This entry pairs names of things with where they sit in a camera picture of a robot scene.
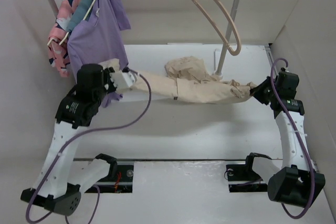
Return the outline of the beige trousers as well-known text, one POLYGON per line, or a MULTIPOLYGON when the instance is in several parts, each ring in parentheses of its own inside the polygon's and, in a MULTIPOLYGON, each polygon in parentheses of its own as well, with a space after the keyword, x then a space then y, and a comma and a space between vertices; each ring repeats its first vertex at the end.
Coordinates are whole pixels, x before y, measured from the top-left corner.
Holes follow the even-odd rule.
POLYGON ((171 60, 165 65, 166 76, 141 71, 153 94, 188 103, 241 103, 250 98, 256 85, 240 84, 235 80, 222 81, 210 75, 204 60, 193 56, 171 60))

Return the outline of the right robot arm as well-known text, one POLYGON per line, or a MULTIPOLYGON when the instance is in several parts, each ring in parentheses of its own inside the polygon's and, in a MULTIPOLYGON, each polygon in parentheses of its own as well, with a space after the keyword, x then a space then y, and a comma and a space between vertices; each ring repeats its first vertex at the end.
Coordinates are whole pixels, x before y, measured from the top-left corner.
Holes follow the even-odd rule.
POLYGON ((312 205, 326 181, 305 156, 304 107, 302 101, 295 98, 298 84, 297 74, 281 69, 274 83, 267 77, 251 90, 257 101, 270 105, 274 112, 280 133, 282 167, 276 167, 267 155, 250 153, 243 165, 243 173, 250 179, 259 176, 267 184, 271 201, 304 208, 312 205))

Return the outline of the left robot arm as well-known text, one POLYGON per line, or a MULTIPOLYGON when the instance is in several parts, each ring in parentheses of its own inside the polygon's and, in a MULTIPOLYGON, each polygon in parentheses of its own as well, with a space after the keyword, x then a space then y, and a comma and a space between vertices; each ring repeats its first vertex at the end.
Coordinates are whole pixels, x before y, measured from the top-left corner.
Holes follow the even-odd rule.
POLYGON ((22 201, 68 217, 96 182, 117 176, 117 160, 107 154, 97 155, 86 168, 70 174, 79 135, 88 129, 111 84, 103 66, 91 63, 80 68, 77 84, 58 107, 53 140, 40 175, 32 188, 22 191, 22 201))

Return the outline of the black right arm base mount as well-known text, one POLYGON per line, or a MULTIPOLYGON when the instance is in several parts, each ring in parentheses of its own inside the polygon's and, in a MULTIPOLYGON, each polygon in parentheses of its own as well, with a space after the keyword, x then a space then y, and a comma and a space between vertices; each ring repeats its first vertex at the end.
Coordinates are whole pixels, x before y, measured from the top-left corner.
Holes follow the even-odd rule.
POLYGON ((228 164, 224 173, 230 193, 266 193, 267 184, 244 164, 228 164))

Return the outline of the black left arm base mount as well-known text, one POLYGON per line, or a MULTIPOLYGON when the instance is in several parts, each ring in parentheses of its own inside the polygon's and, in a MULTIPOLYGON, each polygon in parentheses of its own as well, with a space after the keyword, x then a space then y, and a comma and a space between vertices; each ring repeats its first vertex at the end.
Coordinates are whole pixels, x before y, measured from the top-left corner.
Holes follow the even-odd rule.
POLYGON ((118 165, 116 174, 107 176, 95 183, 101 193, 125 194, 132 193, 134 178, 134 163, 122 162, 118 165))

